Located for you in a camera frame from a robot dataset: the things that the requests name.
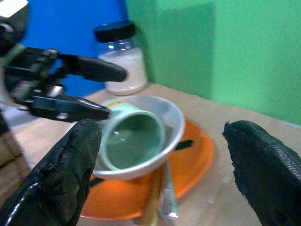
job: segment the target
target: glass jar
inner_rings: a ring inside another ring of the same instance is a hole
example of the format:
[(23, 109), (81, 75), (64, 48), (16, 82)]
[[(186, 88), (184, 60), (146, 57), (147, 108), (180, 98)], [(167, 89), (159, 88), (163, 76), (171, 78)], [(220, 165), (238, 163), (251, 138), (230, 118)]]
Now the glass jar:
[(140, 91), (147, 83), (143, 51), (138, 45), (133, 21), (103, 24), (94, 30), (99, 46), (98, 58), (127, 71), (123, 82), (106, 82), (107, 92), (125, 96)]

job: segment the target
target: wooden table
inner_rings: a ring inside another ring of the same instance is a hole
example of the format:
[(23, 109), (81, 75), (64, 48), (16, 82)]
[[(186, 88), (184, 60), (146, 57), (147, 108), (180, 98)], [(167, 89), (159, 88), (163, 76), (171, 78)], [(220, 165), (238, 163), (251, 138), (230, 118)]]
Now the wooden table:
[[(301, 154), (301, 127), (156, 84), (149, 84), (140, 93), (163, 97), (174, 102), (183, 111), (185, 117), (206, 131), (214, 142), (215, 157), (212, 166), (202, 180), (179, 200), (180, 217), (176, 225), (260, 226), (255, 212), (236, 188), (227, 142), (222, 136), (224, 124), (228, 121), (253, 121), (299, 155)], [(115, 96), (107, 94), (104, 90), (87, 97), (96, 103), (108, 98), (115, 98)], [(15, 132), (15, 137), (23, 148), (31, 168), (70, 126), (70, 123), (36, 119)], [(139, 221), (95, 221), (80, 218), (78, 225), (132, 226), (137, 222)]]

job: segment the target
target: blue wall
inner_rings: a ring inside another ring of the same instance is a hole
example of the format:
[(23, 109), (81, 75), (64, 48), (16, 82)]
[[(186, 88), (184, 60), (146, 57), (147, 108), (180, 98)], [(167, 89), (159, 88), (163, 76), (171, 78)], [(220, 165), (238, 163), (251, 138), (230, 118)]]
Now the blue wall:
[[(100, 24), (127, 20), (124, 0), (29, 0), (26, 37), (29, 47), (56, 48), (62, 53), (96, 57), (93, 29)], [(69, 76), (66, 95), (84, 96), (104, 88), (103, 83)]]

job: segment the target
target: pale green cup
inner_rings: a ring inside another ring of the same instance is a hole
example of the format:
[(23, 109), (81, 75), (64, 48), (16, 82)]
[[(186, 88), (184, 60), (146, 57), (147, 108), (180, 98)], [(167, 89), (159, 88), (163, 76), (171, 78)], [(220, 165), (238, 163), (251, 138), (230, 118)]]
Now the pale green cup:
[(99, 122), (103, 137), (98, 157), (108, 169), (136, 166), (162, 151), (165, 131), (158, 116), (118, 99), (101, 105), (111, 110), (109, 118)]

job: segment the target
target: green wall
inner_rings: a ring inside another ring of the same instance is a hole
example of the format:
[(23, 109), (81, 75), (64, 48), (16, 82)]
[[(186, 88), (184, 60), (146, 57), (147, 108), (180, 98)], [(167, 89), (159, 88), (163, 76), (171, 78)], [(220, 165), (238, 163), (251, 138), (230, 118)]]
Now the green wall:
[(300, 0), (127, 0), (151, 81), (301, 124)]

